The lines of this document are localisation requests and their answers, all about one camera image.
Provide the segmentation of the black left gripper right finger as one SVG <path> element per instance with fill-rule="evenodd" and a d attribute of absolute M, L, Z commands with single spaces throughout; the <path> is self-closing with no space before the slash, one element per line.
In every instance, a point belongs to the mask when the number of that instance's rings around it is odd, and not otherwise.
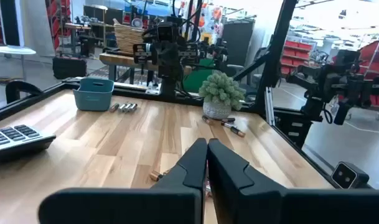
<path fill-rule="evenodd" d="M 289 189 L 218 139 L 207 155 L 219 223 L 379 223 L 379 190 Z"/>

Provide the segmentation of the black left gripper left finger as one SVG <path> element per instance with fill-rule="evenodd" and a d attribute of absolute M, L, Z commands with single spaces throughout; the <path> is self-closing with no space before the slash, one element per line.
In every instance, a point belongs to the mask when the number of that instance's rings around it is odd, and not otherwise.
<path fill-rule="evenodd" d="M 148 189 L 67 188 L 39 205 L 40 223 L 202 223 L 207 142 L 198 138 Z"/>

